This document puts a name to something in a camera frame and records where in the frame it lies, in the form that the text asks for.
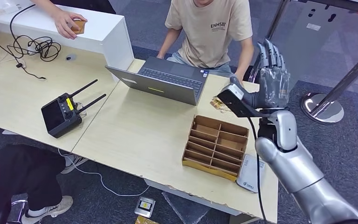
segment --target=person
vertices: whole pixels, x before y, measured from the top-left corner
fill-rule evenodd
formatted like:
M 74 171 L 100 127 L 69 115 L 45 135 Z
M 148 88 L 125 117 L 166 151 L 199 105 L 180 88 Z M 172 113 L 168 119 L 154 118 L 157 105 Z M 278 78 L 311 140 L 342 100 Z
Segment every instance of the person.
M 165 26 L 168 32 L 158 58 L 164 58 L 184 30 L 182 47 L 167 60 L 229 76 L 232 72 L 227 52 L 234 39 L 241 43 L 235 75 L 243 80 L 254 51 L 248 0 L 172 0 Z
M 28 194 L 29 209 L 21 217 L 23 224 L 34 224 L 45 216 L 69 210 L 73 199 L 62 196 L 56 176 L 60 172 L 69 173 L 86 160 L 73 154 L 62 157 L 28 145 L 7 145 L 0 149 L 0 224 L 6 223 L 11 198 L 17 194 Z
M 63 37 L 74 40 L 76 34 L 70 29 L 71 27 L 79 29 L 79 26 L 76 25 L 73 20 L 79 19 L 82 21 L 87 21 L 82 15 L 67 12 L 57 5 L 83 8 L 92 11 L 98 11 L 103 13 L 116 14 L 109 0 L 31 0 L 34 4 L 42 8 L 47 14 L 49 14 L 57 27 L 57 31 Z

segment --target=beige t-shirt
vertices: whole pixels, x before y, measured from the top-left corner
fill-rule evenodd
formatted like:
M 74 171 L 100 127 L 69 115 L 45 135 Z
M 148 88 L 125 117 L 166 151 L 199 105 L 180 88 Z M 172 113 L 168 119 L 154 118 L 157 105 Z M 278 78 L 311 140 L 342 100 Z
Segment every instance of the beige t-shirt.
M 193 0 L 172 0 L 165 26 L 182 29 L 186 39 L 179 54 L 189 64 L 215 68 L 229 62 L 231 40 L 252 36 L 248 0 L 214 0 L 197 7 Z

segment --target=black cable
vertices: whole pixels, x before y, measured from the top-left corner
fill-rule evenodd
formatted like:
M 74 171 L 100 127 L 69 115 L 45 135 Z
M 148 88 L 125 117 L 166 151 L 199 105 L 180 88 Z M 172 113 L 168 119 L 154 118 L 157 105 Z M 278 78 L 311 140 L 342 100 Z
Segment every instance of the black cable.
M 253 121 L 251 118 L 248 118 L 248 120 L 249 120 L 250 126 L 252 127 L 253 137 L 255 138 L 255 141 L 256 141 L 257 134 L 256 134 L 255 125 L 253 124 Z M 268 222 L 267 222 L 267 219 L 265 218 L 263 202 L 262 202 L 262 191 L 260 190 L 260 157 L 257 154 L 257 152 L 256 152 L 256 158 L 257 158 L 257 190 L 259 191 L 259 204 L 260 204 L 260 209 L 262 210 L 264 223 L 267 224 Z
M 10 27 L 10 33 L 14 39 L 13 41 L 13 44 L 12 45 L 7 45 L 7 49 L 2 47 L 0 45 L 0 48 L 2 48 L 5 52 L 7 52 L 9 55 L 11 55 L 17 62 L 17 65 L 16 67 L 17 68 L 22 68 L 25 73 L 31 75 L 31 76 L 34 76 L 35 78 L 37 79 L 46 79 L 45 77 L 38 77 L 32 73 L 29 73 L 25 68 L 24 66 L 18 61 L 18 59 L 21 59 L 23 58 L 25 55 L 34 55 L 34 54 L 39 54 L 40 55 L 40 58 L 42 61 L 44 62 L 51 62 L 53 61 L 54 59 L 56 59 L 58 57 L 58 54 L 60 53 L 61 51 L 61 45 L 59 43 L 56 43 L 54 42 L 51 37 L 49 36 L 43 36 L 43 37 L 39 37 L 39 38 L 36 38 L 36 39 L 32 39 L 31 37 L 27 36 L 27 35 L 20 35 L 18 37 L 15 37 L 14 36 L 14 33 L 13 33 L 13 28 L 12 28 L 12 24 L 13 24 L 13 21 L 14 19 L 16 18 L 16 16 L 18 16 L 20 13 L 24 12 L 25 10 L 33 7 L 35 5 L 31 5 L 21 11 L 19 11 L 18 13 L 16 13 L 13 18 L 11 19 L 10 21 L 10 24 L 9 24 L 9 27 Z M 28 41 L 28 44 L 27 44 L 27 47 L 31 47 L 32 45 L 34 46 L 35 48 L 35 51 L 31 51 L 31 50 L 28 50 L 27 49 L 24 49 L 23 47 L 21 47 L 20 43 L 18 42 L 18 40 L 20 38 L 28 38 L 29 41 Z M 42 42 L 37 42 L 38 40 L 41 40 L 41 39 L 47 39 L 47 40 L 44 40 Z M 11 50 L 11 49 L 14 49 L 14 51 L 19 54 L 19 56 L 16 56 L 14 55 L 14 52 Z

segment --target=knob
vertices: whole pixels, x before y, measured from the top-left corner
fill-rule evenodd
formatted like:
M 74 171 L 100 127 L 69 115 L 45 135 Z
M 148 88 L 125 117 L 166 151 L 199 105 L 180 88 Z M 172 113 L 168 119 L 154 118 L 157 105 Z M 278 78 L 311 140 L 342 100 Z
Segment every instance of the knob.
M 65 100 L 66 100 L 66 97 L 64 97 L 64 96 L 60 96 L 60 97 L 58 98 L 58 102 L 60 102 L 60 103 L 65 102 Z
M 69 112 L 65 112 L 65 119 L 69 119 L 72 117 L 73 112 L 69 111 Z

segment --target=black pants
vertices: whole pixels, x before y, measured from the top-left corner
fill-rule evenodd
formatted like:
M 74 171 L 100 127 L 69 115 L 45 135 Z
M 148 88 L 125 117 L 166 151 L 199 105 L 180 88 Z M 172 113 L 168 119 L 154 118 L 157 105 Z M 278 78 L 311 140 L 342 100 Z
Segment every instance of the black pants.
M 57 205 L 62 199 L 56 176 L 65 159 L 48 150 L 27 145 L 0 149 L 0 214 L 5 223 L 13 195 L 28 194 L 31 210 Z
M 109 0 L 52 0 L 54 4 L 116 14 Z

